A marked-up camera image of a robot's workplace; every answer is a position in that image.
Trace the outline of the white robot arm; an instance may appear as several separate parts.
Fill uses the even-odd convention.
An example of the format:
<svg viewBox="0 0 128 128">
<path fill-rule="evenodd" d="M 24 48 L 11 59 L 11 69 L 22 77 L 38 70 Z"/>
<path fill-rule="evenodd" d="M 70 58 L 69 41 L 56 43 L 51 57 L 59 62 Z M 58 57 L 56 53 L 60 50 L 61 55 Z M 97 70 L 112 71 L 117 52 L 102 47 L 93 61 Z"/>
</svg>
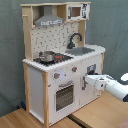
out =
<svg viewBox="0 0 128 128">
<path fill-rule="evenodd" d="M 128 102 L 128 85 L 123 85 L 109 75 L 86 75 L 85 81 L 97 90 L 106 91 L 115 98 Z"/>
</svg>

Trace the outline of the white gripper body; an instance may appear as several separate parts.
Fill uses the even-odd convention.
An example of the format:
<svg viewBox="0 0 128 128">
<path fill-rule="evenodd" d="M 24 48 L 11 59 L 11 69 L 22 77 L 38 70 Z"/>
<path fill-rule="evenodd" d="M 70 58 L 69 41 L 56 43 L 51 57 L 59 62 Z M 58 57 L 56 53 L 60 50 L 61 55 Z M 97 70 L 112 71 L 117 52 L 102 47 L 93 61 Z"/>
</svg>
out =
<svg viewBox="0 0 128 128">
<path fill-rule="evenodd" d="M 106 85 L 112 80 L 109 75 L 86 75 L 85 81 L 97 90 L 104 91 Z"/>
</svg>

